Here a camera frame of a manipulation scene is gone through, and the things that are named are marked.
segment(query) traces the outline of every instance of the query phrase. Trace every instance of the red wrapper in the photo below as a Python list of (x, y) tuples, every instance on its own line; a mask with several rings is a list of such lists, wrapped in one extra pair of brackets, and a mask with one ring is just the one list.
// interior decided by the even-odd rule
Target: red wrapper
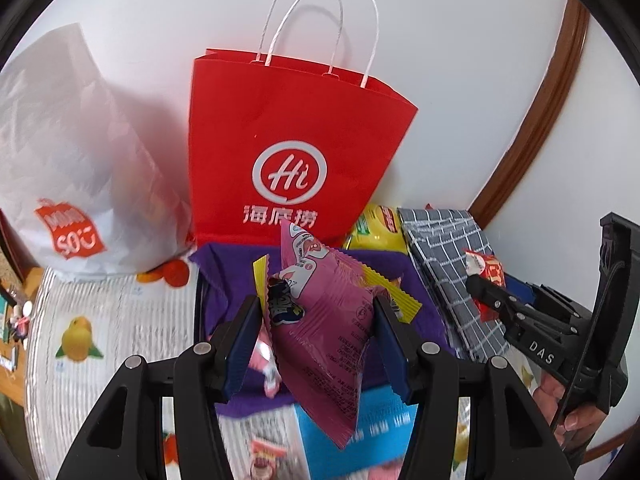
[[(466, 274), (471, 276), (479, 274), (482, 278), (490, 280), (496, 285), (505, 286), (504, 271), (502, 264), (492, 254), (480, 254), (473, 251), (466, 253)], [(474, 300), (476, 307), (480, 311), (480, 321), (492, 321), (498, 319), (498, 313), (489, 308), (484, 303)]]

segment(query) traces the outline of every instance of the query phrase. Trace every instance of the human hand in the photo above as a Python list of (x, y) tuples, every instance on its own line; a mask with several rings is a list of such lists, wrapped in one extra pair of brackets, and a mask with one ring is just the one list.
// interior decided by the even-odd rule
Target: human hand
[[(542, 372), (540, 386), (533, 392), (533, 400), (536, 401), (540, 411), (548, 424), (558, 410), (558, 401), (564, 395), (564, 386), (546, 372)], [(566, 450), (575, 449), (589, 440), (604, 422), (606, 414), (601, 412), (593, 404), (583, 404), (569, 413), (560, 421), (554, 436), (560, 446), (564, 446), (566, 433), (575, 431), (571, 439), (566, 442)]]

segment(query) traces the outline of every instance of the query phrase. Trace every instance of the yellow chip bag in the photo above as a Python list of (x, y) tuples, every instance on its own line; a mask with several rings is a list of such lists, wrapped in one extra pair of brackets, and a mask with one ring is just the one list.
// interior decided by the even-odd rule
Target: yellow chip bag
[(343, 248), (407, 254), (400, 219), (395, 210), (383, 205), (367, 204), (347, 236)]

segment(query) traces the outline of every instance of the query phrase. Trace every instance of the white plastic bag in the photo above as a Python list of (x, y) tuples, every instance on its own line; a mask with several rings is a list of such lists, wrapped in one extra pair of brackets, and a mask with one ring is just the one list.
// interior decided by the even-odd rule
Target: white plastic bag
[(0, 73), (0, 208), (39, 265), (144, 272), (183, 251), (189, 207), (100, 76), (77, 23)]

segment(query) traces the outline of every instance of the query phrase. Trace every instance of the white circular logo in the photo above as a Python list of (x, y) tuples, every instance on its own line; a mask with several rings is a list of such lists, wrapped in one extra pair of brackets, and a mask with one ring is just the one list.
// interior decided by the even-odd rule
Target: white circular logo
[[(301, 158), (296, 160), (294, 153), (286, 153), (291, 150), (299, 150), (300, 152), (308, 153), (313, 157), (318, 165), (318, 178), (309, 186), (309, 182), (306, 180), (308, 175), (309, 166), (305, 164)], [(262, 181), (262, 167), (264, 163), (272, 155), (276, 153), (283, 153), (282, 164), (277, 171), (268, 174), (267, 179), (270, 181), (269, 187)], [(318, 191), (320, 191), (324, 181), (326, 180), (326, 160), (324, 155), (320, 153), (315, 146), (312, 146), (308, 142), (302, 140), (283, 140), (277, 142), (273, 146), (264, 150), (260, 156), (256, 159), (254, 169), (252, 171), (252, 181), (254, 182), (255, 190), (260, 193), (267, 200), (271, 200), (276, 204), (299, 204), (306, 202), (314, 197)], [(282, 183), (282, 187), (285, 191), (288, 191), (293, 186), (294, 189), (299, 189), (301, 195), (287, 198), (286, 196), (276, 193), (278, 190), (278, 184)]]

